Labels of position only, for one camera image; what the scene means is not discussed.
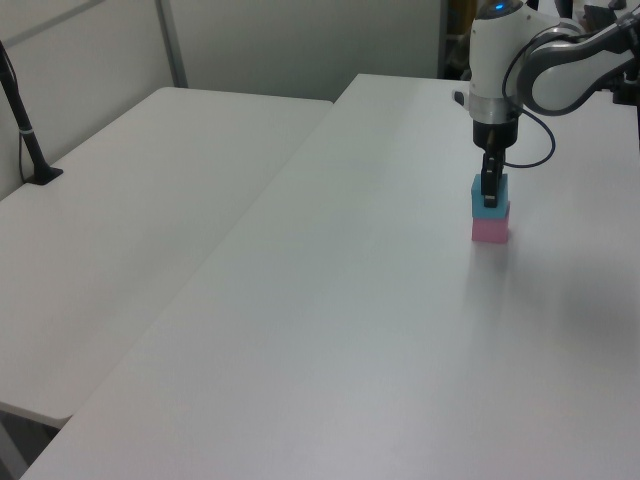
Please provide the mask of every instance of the white desk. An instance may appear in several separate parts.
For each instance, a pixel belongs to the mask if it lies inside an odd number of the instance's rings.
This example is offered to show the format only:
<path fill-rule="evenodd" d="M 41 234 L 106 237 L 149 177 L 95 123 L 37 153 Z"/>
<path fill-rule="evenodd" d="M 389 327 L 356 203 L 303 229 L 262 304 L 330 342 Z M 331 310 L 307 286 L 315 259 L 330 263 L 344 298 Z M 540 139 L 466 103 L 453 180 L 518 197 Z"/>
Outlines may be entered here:
<path fill-rule="evenodd" d="M 637 480 L 635 109 L 549 119 L 474 245 L 456 85 L 358 77 L 25 479 Z"/>
<path fill-rule="evenodd" d="M 329 102 L 159 90 L 0 203 L 0 409 L 61 426 Z"/>

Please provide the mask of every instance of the gray wall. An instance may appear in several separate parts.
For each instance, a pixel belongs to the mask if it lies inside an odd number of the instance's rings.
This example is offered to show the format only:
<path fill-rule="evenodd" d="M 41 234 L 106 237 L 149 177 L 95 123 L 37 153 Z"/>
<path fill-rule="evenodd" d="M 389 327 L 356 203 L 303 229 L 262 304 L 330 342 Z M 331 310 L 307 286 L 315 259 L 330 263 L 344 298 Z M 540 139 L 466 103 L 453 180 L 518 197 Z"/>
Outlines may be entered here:
<path fill-rule="evenodd" d="M 104 0 L 7 52 L 49 163 L 173 85 L 154 0 Z M 18 130 L 2 92 L 0 199 L 20 186 L 17 158 Z"/>
<path fill-rule="evenodd" d="M 358 73 L 439 73 L 441 0 L 161 3 L 192 88 L 335 101 Z"/>

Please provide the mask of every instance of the stacked cubes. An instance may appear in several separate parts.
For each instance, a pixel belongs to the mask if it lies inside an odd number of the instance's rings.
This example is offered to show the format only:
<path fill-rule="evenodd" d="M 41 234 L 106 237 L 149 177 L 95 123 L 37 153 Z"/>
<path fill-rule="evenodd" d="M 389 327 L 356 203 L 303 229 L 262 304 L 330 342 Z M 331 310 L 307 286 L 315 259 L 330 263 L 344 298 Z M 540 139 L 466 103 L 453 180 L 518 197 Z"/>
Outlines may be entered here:
<path fill-rule="evenodd" d="M 471 240 L 474 242 L 507 243 L 509 238 L 509 176 L 502 175 L 498 185 L 498 206 L 487 208 L 481 192 L 480 175 L 476 175 L 471 187 L 471 207 L 473 228 Z"/>

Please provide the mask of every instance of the blue cube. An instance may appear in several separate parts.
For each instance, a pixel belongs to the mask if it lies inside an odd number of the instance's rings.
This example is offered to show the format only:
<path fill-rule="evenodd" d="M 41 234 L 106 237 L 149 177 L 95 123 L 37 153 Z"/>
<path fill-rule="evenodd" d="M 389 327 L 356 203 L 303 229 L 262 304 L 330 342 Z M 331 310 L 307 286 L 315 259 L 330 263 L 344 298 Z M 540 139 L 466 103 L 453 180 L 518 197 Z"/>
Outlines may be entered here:
<path fill-rule="evenodd" d="M 507 216 L 507 206 L 509 204 L 509 175 L 502 175 L 500 184 L 498 185 L 498 205 L 496 208 L 487 208 L 484 206 L 484 197 L 482 196 L 482 180 L 480 174 L 476 175 L 471 187 L 471 213 L 473 218 L 491 218 L 502 219 Z"/>

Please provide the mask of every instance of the black microphone stand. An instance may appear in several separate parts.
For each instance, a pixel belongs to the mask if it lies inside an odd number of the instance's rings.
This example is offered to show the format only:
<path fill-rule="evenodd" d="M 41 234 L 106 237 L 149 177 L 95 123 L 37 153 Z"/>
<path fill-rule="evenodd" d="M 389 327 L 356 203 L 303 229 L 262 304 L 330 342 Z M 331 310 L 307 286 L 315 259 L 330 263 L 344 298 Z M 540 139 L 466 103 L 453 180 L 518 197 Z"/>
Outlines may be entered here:
<path fill-rule="evenodd" d="M 2 88 L 4 88 L 4 93 L 7 95 L 7 100 L 9 100 L 13 116 L 16 117 L 20 134 L 24 139 L 24 143 L 33 161 L 33 176 L 29 177 L 26 181 L 27 183 L 34 183 L 36 185 L 46 185 L 54 178 L 62 175 L 62 170 L 50 167 L 47 162 L 44 161 L 42 150 L 40 150 L 40 145 L 36 139 L 36 134 L 33 133 L 29 116 L 20 98 L 18 85 L 9 63 L 9 56 L 2 42 L 0 42 L 0 82 L 2 83 Z"/>

